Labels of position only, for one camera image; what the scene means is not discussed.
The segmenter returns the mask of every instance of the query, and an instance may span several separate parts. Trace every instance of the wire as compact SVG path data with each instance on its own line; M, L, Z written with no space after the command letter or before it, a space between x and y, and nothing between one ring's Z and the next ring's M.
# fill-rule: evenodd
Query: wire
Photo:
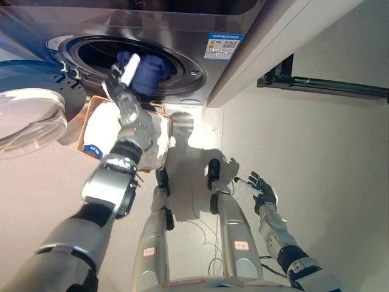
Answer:
M215 262L216 260L223 262L223 260L219 259L218 257L214 257L213 259L211 259L211 261L209 262L209 266L208 266L208 276L211 276L210 268L211 268L212 263Z
M272 272L273 274L275 274L275 275L277 275L277 276L280 276L280 277L282 277L282 278L284 278L284 279L287 279L287 276L286 276L286 275L284 275L284 274L282 274L282 273L279 273L279 272L275 271L274 269L272 269L271 267L265 265L264 263L261 263L261 266L262 266L263 268L267 269L268 271Z
M202 245L208 244L208 245L213 245L213 246L215 247L215 257L211 260L211 262L210 262L210 264L209 264L209 266L208 266L208 274L210 274L210 273L209 273L209 270L210 270L211 264L215 261L215 259L221 260L220 258L217 258L217 252L219 251L219 252L220 252L220 256L222 256L222 251L221 251L220 248L219 248L219 240L218 240L218 235L217 235L217 231L218 231L218 230L217 230L217 228L216 228L216 232L215 232L207 223L205 223L205 222L200 218L200 216L198 216L198 215L196 214L196 212L195 212L195 196L193 195L192 181L191 181L190 175L188 174L187 169L185 169L185 170L186 170L186 175L187 175L187 178L188 178L188 180L189 180L189 185L190 185L190 195L191 195L191 200L192 200L192 213L193 213L193 215L194 215L194 217L195 217L196 219L198 219L202 224L204 224L205 227L207 227L207 228L213 233L213 235L215 235L215 244L210 243L210 242L207 242L207 236L206 236L205 231L203 230L203 228L201 228L201 227L200 227L197 223L195 223L195 222L187 221L187 222L189 222L189 223L192 223L192 224L196 225L196 226L202 231L203 236L204 236L204 242L203 242ZM215 265L213 265L213 274L215 275Z

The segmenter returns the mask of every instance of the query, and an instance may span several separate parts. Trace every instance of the blue logo tag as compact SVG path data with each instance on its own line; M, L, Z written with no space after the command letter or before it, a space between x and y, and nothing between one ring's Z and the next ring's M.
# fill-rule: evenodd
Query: blue logo tag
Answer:
M96 145L84 145L84 152L92 152L99 159L103 157L103 152Z

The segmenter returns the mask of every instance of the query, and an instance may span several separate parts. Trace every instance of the wicker basket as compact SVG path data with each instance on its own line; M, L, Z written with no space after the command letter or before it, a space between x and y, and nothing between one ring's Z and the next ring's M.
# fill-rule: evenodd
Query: wicker basket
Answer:
M106 99L104 97L100 97L100 96L92 96L91 97L91 100L89 101L88 109L86 110L84 125L83 125L82 131L80 133L80 137L78 138L77 151L86 155L86 156L94 158L94 159L98 159L98 158L94 154L92 154L91 152L84 152L85 129L86 129L86 126L88 124L89 118L92 116L92 113L96 110L96 108L99 105L101 105L102 103L106 103L106 102L112 102L112 101L109 99ZM161 168L162 168L162 167L164 167L166 159L167 159L171 132L173 130L173 120L172 120L171 116L169 116L168 114L165 113L165 108L162 105L159 105L156 103L145 103L145 104L142 104L142 106L144 108L146 108L150 114L152 114L152 115L156 114L159 117L161 117L162 119L166 119L167 123L168 123L168 143L166 145L165 155L164 155L164 159L163 159L164 163L161 165ZM151 169L141 169L140 171L149 172L150 170Z

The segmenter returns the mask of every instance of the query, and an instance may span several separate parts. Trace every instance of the white towel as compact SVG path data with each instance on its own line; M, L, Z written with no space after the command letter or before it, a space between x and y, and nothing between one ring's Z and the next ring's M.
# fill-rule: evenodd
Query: white towel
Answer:
M114 146L120 131L120 111L113 102L99 105L88 120L84 133L84 152L97 158L107 155Z

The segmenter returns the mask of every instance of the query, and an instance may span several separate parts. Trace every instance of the robot leg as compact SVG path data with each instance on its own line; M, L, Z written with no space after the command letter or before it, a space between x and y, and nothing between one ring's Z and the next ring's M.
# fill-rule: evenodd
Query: robot leg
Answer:
M144 291L169 281L166 230L174 228L171 210L167 209L168 185L155 188L151 214L143 228L136 252L131 291Z
M224 273L226 276L263 278L263 270L250 226L242 209L219 179L220 163L212 159L208 166L211 213L219 214Z

